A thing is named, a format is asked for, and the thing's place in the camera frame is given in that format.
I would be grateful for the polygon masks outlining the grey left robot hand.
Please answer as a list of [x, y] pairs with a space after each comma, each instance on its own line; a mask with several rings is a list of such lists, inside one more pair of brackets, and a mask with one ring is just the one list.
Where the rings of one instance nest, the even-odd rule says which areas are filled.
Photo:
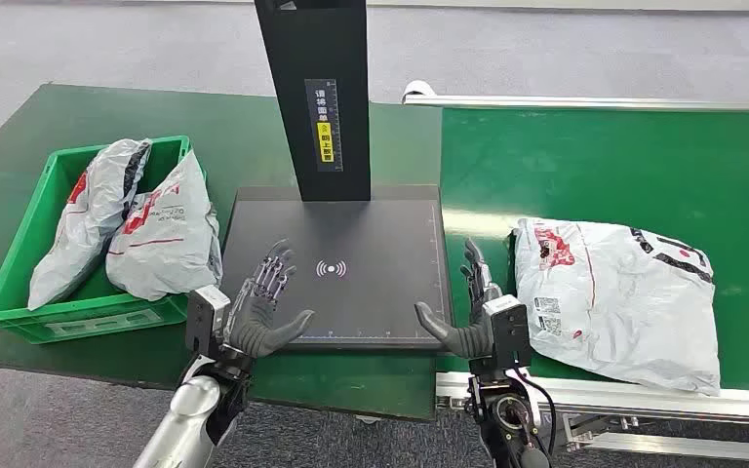
[[277, 241], [243, 283], [226, 322], [226, 344], [254, 359], [266, 357], [302, 336], [315, 312], [304, 309], [276, 327], [279, 299], [296, 273], [294, 251], [286, 239]]

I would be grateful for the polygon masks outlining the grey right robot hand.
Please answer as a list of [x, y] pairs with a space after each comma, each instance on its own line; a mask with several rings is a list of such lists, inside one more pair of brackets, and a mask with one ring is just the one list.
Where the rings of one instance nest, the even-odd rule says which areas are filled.
[[503, 292], [493, 280], [482, 250], [470, 237], [465, 239], [463, 254], [467, 263], [459, 270], [466, 281], [469, 296], [469, 325], [455, 328], [439, 320], [422, 301], [414, 304], [414, 311], [421, 326], [448, 351], [464, 359], [475, 359], [489, 356], [493, 351], [492, 333], [483, 305], [501, 297]]

